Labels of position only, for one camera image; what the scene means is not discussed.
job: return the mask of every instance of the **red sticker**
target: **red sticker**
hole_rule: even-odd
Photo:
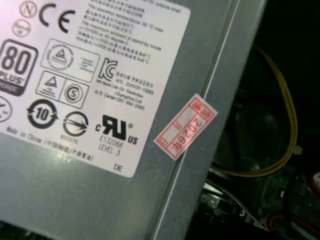
[[[196,94],[154,143],[177,160],[217,115],[218,112]]]

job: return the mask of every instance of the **yellow wire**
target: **yellow wire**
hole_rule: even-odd
[[[292,149],[297,144],[297,137],[298,137],[298,120],[297,120],[297,113],[294,105],[294,101],[291,97],[290,90],[288,88],[288,85],[285,81],[284,76],[282,75],[281,71],[277,67],[277,65],[274,63],[274,61],[271,59],[270,56],[268,56],[261,48],[255,46],[255,49],[262,54],[266,62],[269,64],[271,70],[273,71],[273,74],[279,84],[283,101],[285,104],[286,112],[289,119],[290,124],[290,140],[287,147],[287,151],[284,153],[282,158],[272,165],[255,171],[231,171],[227,170],[221,167],[217,167],[212,165],[211,168],[214,170],[217,170],[219,172],[222,172],[224,174],[237,176],[237,177],[244,177],[244,178],[258,178],[258,177],[264,177],[270,174],[275,173],[279,169],[281,169],[291,158],[292,156]]]

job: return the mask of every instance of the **ce mark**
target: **ce mark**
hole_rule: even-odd
[[[49,23],[44,18],[45,12],[48,9],[55,9],[55,8],[57,8],[57,5],[55,3],[48,3],[48,4],[45,4],[40,9],[40,11],[39,11],[39,20],[42,23],[42,25],[44,25],[45,27],[49,27]],[[58,26],[61,29],[61,31],[64,32],[65,34],[67,34],[69,32],[69,30],[64,27],[63,23],[67,23],[68,24],[70,22],[70,20],[68,18],[66,18],[66,16],[69,15],[69,14],[75,15],[76,11],[74,11],[74,10],[64,11],[58,18]]]

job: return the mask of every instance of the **power supply unit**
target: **power supply unit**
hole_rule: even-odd
[[[265,4],[1,0],[0,221],[182,240]]]

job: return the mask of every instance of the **black cable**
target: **black cable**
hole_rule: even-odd
[[[297,177],[303,172],[303,167],[297,167],[293,175],[289,179],[289,182],[284,191],[283,201],[282,201],[282,211],[283,211],[283,223],[286,233],[290,239],[298,239],[301,235],[294,230],[291,222],[291,213],[290,213],[290,198],[293,193],[295,182]]]
[[[219,191],[229,192],[230,194],[232,194],[233,201],[235,201],[237,204],[239,204],[242,208],[245,207],[246,211],[248,211],[247,214],[252,219],[254,219],[256,222],[260,223],[261,217],[257,213],[255,213],[251,209],[251,207],[247,207],[248,206],[248,202],[242,200],[241,192],[239,191],[239,189],[235,188],[235,186],[232,183],[230,183],[227,179],[225,179],[225,178],[223,178],[223,177],[221,177],[219,175],[216,175],[213,172],[209,172],[208,175],[207,175],[206,182],[210,186],[212,186],[214,188],[217,188]]]
[[[236,169],[240,169],[241,167],[241,155],[239,150],[239,144],[238,144],[238,138],[237,138],[237,115],[239,113],[239,110],[232,109],[228,118],[227,126],[226,126],[226,133],[229,136],[230,140],[230,147],[231,152],[234,158],[234,163],[236,165]]]

